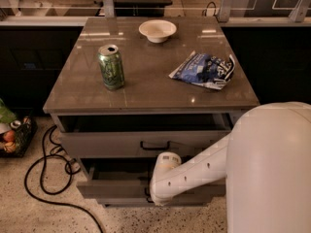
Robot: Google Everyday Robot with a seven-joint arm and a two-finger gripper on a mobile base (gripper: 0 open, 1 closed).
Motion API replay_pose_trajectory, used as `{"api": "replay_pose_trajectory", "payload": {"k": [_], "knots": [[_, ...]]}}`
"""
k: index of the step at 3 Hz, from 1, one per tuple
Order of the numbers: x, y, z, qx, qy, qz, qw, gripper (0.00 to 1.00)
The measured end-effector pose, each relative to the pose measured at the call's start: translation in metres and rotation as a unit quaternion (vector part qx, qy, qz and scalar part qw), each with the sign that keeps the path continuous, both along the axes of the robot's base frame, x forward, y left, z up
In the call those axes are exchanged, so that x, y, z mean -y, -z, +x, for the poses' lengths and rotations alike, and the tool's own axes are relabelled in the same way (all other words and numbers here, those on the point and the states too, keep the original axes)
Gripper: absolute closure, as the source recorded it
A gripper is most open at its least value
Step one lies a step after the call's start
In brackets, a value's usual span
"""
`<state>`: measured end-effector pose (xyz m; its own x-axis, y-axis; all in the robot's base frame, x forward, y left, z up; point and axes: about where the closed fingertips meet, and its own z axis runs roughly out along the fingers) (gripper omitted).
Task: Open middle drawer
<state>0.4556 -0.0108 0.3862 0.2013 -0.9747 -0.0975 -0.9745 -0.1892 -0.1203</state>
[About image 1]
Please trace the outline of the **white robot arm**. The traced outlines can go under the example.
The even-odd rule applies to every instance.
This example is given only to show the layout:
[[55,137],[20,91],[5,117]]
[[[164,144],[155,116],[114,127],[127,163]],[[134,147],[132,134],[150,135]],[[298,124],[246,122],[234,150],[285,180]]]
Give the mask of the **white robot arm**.
[[227,233],[311,233],[311,106],[272,103],[186,163],[164,152],[150,183],[158,206],[225,179]]

